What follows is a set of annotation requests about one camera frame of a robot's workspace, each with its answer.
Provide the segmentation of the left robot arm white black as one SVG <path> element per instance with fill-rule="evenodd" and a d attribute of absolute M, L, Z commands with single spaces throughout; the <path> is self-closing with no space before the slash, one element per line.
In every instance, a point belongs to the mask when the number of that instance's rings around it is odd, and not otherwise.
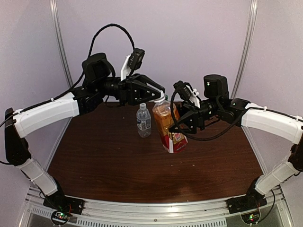
<path fill-rule="evenodd" d="M 26 136 L 60 120 L 94 111 L 105 96 L 113 96 L 121 106 L 139 105 L 161 97 L 165 92 L 163 86 L 135 72 L 143 57 L 142 50 L 134 50 L 126 57 L 120 75 L 116 76 L 106 54 L 96 53 L 82 63 L 85 77 L 82 86 L 32 107 L 5 111 L 2 125 L 8 164 L 20 169 L 58 210 L 68 206 L 68 199 L 60 184 L 31 155 Z"/>

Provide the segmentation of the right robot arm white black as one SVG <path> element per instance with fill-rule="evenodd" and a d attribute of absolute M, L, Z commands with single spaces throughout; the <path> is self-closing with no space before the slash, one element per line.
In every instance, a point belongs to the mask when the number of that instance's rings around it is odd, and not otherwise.
<path fill-rule="evenodd" d="M 221 75 L 204 76 L 204 96 L 201 100 L 198 91 L 187 82 L 178 81 L 174 85 L 171 104 L 174 104 L 176 95 L 182 99 L 178 107 L 180 117 L 176 119 L 171 111 L 173 125 L 170 132 L 180 132 L 196 141 L 211 141 L 226 132 L 233 126 L 254 128 L 271 133 L 292 142 L 291 154 L 271 172 L 257 178 L 243 197 L 246 208 L 254 208 L 270 190 L 287 181 L 291 176 L 303 170 L 303 119 L 281 113 L 267 107 L 259 106 L 248 100 L 229 98 L 227 78 Z M 218 120 L 225 121 L 229 126 L 209 138 L 199 138 L 197 130 L 205 129 L 205 121 L 217 116 Z"/>

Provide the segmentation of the clear water bottle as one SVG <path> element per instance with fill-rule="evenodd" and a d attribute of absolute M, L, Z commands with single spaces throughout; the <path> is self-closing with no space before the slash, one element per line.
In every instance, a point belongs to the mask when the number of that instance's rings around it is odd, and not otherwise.
<path fill-rule="evenodd" d="M 146 103 L 141 103 L 136 113 L 137 131 L 140 137 L 146 138 L 151 135 L 151 115 Z"/>

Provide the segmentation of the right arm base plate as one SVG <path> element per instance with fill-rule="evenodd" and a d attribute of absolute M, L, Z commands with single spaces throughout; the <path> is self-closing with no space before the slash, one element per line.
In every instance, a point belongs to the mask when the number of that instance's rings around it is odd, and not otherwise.
<path fill-rule="evenodd" d="M 267 200 L 264 195 L 257 193 L 246 194 L 240 197 L 232 197 L 227 201 L 227 206 L 230 214 L 244 212 L 248 210 L 256 210 L 260 206 L 267 205 Z"/>

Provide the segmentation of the front aluminium rail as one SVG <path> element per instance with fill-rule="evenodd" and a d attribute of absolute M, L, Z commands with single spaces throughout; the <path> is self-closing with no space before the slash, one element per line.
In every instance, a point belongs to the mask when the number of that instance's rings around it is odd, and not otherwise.
<path fill-rule="evenodd" d="M 180 203 L 120 203 L 84 199 L 81 214 L 65 227 L 249 227 L 245 219 L 260 214 L 257 227 L 292 227 L 280 187 L 266 195 L 267 204 L 256 210 L 230 213 L 227 199 Z"/>

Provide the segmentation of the left aluminium frame post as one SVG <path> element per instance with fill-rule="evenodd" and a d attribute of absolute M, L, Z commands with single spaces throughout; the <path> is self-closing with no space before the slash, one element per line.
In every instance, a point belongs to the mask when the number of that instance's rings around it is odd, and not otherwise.
<path fill-rule="evenodd" d="M 61 60 L 62 67 L 63 67 L 63 72 L 64 72 L 65 78 L 67 80 L 68 87 L 72 87 L 73 81 L 71 78 L 71 73 L 70 73 L 67 56 L 66 56 L 66 52 L 65 52 L 65 48 L 64 48 L 57 1 L 50 0 L 49 2 L 50 2 L 50 11 L 51 11 L 52 19 L 53 19 L 56 41 L 57 41 L 58 50 L 59 50 L 59 56 L 60 56 L 60 60 Z"/>

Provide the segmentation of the aluminium frame post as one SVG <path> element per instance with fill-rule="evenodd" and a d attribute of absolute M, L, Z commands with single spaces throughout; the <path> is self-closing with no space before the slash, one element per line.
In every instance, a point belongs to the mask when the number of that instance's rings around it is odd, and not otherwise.
<path fill-rule="evenodd" d="M 248 60 L 248 55 L 249 55 L 249 51 L 250 51 L 250 47 L 251 47 L 251 43 L 252 43 L 252 39 L 253 39 L 253 35 L 254 35 L 257 14 L 258 14 L 258 0 L 251 0 L 249 16 L 248 16 L 248 23 L 247 23 L 247 30 L 246 30 L 246 35 L 245 35 L 245 39 L 244 39 L 241 60 L 240 60 L 240 64 L 238 67 L 236 79 L 234 82 L 231 99 L 234 99 L 236 97 L 236 95 L 239 91 L 240 85 L 241 85 L 241 80 L 244 75 L 244 70 L 245 70 L 247 60 Z"/>
<path fill-rule="evenodd" d="M 50 0 L 49 2 L 50 2 L 50 11 L 51 11 L 52 19 L 53 19 L 56 41 L 57 41 L 58 50 L 59 50 L 59 56 L 60 56 L 60 60 L 61 60 L 62 67 L 63 67 L 63 72 L 64 72 L 65 78 L 67 80 L 68 87 L 72 87 L 73 81 L 71 78 L 71 73 L 70 73 L 67 56 L 66 56 L 66 52 L 65 52 L 65 48 L 64 48 L 57 1 Z"/>

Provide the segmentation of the right aluminium frame post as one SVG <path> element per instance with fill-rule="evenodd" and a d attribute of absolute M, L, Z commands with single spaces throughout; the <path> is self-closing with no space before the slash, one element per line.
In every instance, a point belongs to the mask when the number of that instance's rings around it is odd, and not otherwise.
<path fill-rule="evenodd" d="M 248 55 L 249 55 L 249 51 L 250 51 L 250 47 L 251 47 L 251 43 L 252 43 L 252 39 L 253 39 L 253 35 L 254 35 L 257 14 L 258 14 L 258 0 L 251 0 L 249 16 L 248 16 L 248 23 L 247 23 L 247 30 L 246 30 L 246 35 L 245 35 L 245 39 L 244 39 L 241 60 L 240 60 L 240 64 L 238 67 L 236 79 L 234 82 L 231 99 L 234 99 L 236 97 L 236 95 L 239 91 L 240 85 L 241 85 L 241 80 L 244 75 L 244 70 L 245 70 L 247 60 L 248 60 Z"/>

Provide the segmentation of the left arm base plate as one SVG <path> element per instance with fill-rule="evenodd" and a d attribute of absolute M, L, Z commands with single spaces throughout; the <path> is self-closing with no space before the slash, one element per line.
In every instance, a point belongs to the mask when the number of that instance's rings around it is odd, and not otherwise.
<path fill-rule="evenodd" d="M 84 207 L 84 200 L 68 196 L 46 196 L 43 205 L 52 209 L 62 211 L 66 214 L 81 215 Z"/>

